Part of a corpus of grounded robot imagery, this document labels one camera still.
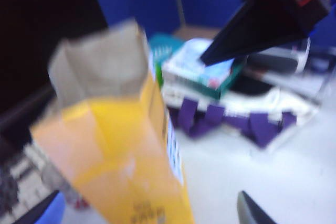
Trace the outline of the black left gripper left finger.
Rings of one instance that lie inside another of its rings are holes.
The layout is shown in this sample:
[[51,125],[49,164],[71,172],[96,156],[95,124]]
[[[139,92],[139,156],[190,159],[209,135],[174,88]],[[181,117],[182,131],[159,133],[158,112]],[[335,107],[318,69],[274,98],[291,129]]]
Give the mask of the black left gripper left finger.
[[58,223],[58,191],[53,191],[28,211],[21,206],[19,210],[23,213],[18,218],[10,213],[2,215],[1,223]]

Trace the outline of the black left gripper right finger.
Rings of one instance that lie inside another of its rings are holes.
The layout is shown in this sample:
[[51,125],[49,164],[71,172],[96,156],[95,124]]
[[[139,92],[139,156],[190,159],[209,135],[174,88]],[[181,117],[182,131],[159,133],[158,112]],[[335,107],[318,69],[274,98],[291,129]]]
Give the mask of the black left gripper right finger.
[[239,223],[276,224],[245,191],[238,193],[237,212]]

